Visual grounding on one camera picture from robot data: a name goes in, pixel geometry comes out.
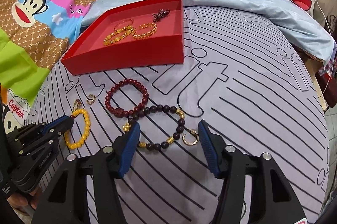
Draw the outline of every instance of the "red tray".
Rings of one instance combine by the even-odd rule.
[[[169,9],[170,14],[157,24],[157,32],[149,38],[135,40],[132,35],[109,46],[105,37],[114,27],[133,19],[137,34],[144,23],[152,23],[152,13]],[[73,75],[103,70],[184,62],[182,0],[145,0],[106,11],[90,25],[63,56],[61,62]]]

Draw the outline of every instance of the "floor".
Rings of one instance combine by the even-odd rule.
[[[328,128],[328,137],[330,145],[330,168],[329,168],[329,178],[328,178],[328,187],[326,190],[325,200],[328,198],[327,195],[332,186],[336,171],[336,160],[337,160],[337,106],[332,109],[329,109],[325,113],[326,126]]]

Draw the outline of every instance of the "dark red bead bracelet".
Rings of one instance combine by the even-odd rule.
[[[121,87],[124,85],[132,84],[135,86],[141,93],[143,94],[143,98],[141,103],[138,104],[138,106],[134,107],[133,109],[126,111],[123,108],[114,108],[110,104],[110,100],[114,93],[116,93]],[[148,103],[148,97],[149,93],[147,92],[147,89],[142,85],[139,81],[135,79],[125,79],[124,81],[120,81],[119,83],[115,84],[114,87],[111,88],[110,91],[107,92],[105,105],[107,110],[112,113],[115,117],[129,117],[132,116],[134,113],[139,112],[139,110],[144,109],[145,105]]]

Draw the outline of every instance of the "jewelry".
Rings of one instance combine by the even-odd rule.
[[[113,108],[110,104],[110,100],[114,93],[116,93],[121,87],[124,85],[132,84],[135,86],[141,93],[143,94],[143,98],[141,103],[138,104],[138,106],[134,107],[133,109],[129,111],[125,111],[123,108]],[[125,79],[124,81],[120,81],[119,83],[115,84],[114,87],[111,88],[110,91],[107,92],[105,105],[107,110],[114,114],[115,117],[128,117],[132,116],[134,113],[137,113],[139,110],[143,109],[145,105],[148,103],[148,97],[149,93],[147,92],[147,89],[142,85],[140,82],[138,82],[135,79]]]
[[[153,16],[153,22],[159,22],[162,18],[165,18],[169,15],[170,13],[170,10],[169,9],[166,9],[166,10],[163,10],[163,9],[160,9],[159,12],[157,14],[153,13],[152,16]]]
[[[196,138],[196,140],[195,140],[194,142],[192,142],[192,143],[188,143],[188,142],[185,140],[186,133],[184,133],[184,134],[183,134],[183,138],[182,138],[183,143],[185,143],[185,144],[188,145],[188,146],[196,145],[196,144],[198,143],[198,141],[199,141],[199,134],[198,134],[198,132],[195,131],[194,129],[191,129],[191,130],[190,130],[190,133]]]
[[[156,31],[157,31],[157,25],[155,23],[145,23],[145,24],[142,24],[141,26],[139,26],[139,29],[144,29],[144,28],[147,28],[147,27],[153,27],[153,29],[150,30],[149,32],[141,34],[141,35],[136,35],[137,30],[136,30],[136,28],[134,28],[132,30],[132,37],[134,39],[138,40],[138,39],[150,37],[151,35],[153,35],[153,34],[156,33]]]
[[[180,109],[177,109],[175,106],[169,107],[169,105],[162,106],[161,104],[157,106],[151,106],[145,107],[144,110],[139,110],[137,113],[134,113],[132,117],[130,117],[127,121],[127,123],[123,126],[124,132],[128,132],[131,125],[135,123],[136,120],[139,120],[140,117],[144,117],[145,115],[148,115],[149,113],[155,113],[155,112],[164,112],[164,113],[172,113],[179,115],[180,119],[178,120],[178,127],[176,128],[176,132],[169,137],[166,141],[159,143],[144,143],[139,141],[137,147],[140,148],[146,148],[149,151],[156,150],[160,151],[161,149],[167,149],[170,144],[174,143],[176,140],[180,138],[180,134],[184,131],[184,125],[185,125],[185,115],[183,111]]]
[[[116,25],[116,26],[114,27],[114,30],[117,30],[116,28],[117,28],[117,26],[119,26],[120,24],[122,24],[122,23],[126,23],[126,22],[128,22],[128,21],[130,21],[130,22],[131,22],[129,25],[132,25],[132,24],[134,23],[134,20],[132,20],[132,19],[130,19],[130,20],[126,20],[126,21],[123,21],[123,22],[119,23],[118,25]]]
[[[88,103],[89,105],[94,104],[95,101],[96,101],[96,97],[95,97],[94,94],[90,94],[89,96],[87,96],[87,103]]]
[[[134,28],[131,25],[128,25],[128,26],[126,26],[122,29],[115,30],[113,33],[107,35],[107,37],[104,39],[104,45],[110,45],[110,44],[116,43],[116,42],[126,38],[128,35],[130,35],[132,33],[133,30],[134,30]],[[126,31],[126,32],[124,34],[122,34],[121,36],[116,37],[113,40],[110,40],[113,36],[116,36],[117,34],[122,33],[124,31]]]
[[[88,114],[88,112],[85,109],[77,109],[74,112],[72,112],[72,114],[70,116],[72,118],[75,118],[79,114],[83,115],[84,121],[85,121],[84,132],[83,132],[83,135],[82,135],[81,139],[78,142],[70,143],[70,136],[69,136],[70,130],[68,130],[67,132],[65,132],[65,134],[63,135],[64,136],[64,140],[65,140],[65,144],[71,150],[74,150],[76,148],[81,148],[82,145],[84,144],[85,140],[89,136],[89,132],[90,132],[91,121],[90,121],[89,114]]]

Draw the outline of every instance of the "dark bead bracelet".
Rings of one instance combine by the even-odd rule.
[[[123,108],[119,108],[119,107],[113,108],[110,104],[110,100],[113,94],[116,93],[121,87],[123,87],[124,85],[128,85],[128,84],[132,84],[139,91],[141,91],[141,93],[143,94],[141,103],[139,103],[138,106],[134,107],[133,109],[129,111],[125,111]],[[133,115],[134,113],[139,112],[139,110],[145,108],[145,105],[148,103],[148,97],[149,97],[149,93],[147,92],[147,89],[144,87],[144,85],[142,85],[140,82],[138,82],[135,79],[125,79],[124,81],[120,81],[119,83],[115,84],[115,86],[112,87],[110,91],[106,91],[106,93],[107,93],[106,101],[105,101],[106,108],[115,117],[128,117],[130,115]]]
[[[165,112],[165,113],[172,113],[172,114],[177,114],[179,115],[180,119],[178,120],[178,126],[176,128],[176,132],[168,138],[166,141],[162,142],[161,144],[159,143],[144,143],[139,141],[137,147],[140,148],[146,148],[149,151],[156,150],[160,151],[161,149],[167,149],[170,144],[172,144],[174,141],[180,139],[180,134],[184,131],[184,125],[185,125],[185,115],[183,111],[180,109],[177,109],[175,106],[169,107],[169,105],[162,106],[161,104],[157,106],[151,106],[145,107],[144,109],[140,109],[138,112],[134,113],[131,115],[127,121],[127,123],[123,126],[123,130],[125,132],[128,132],[132,124],[134,124],[135,121],[139,119],[139,117],[143,117],[145,115],[149,115],[150,113],[155,113],[155,112]]]

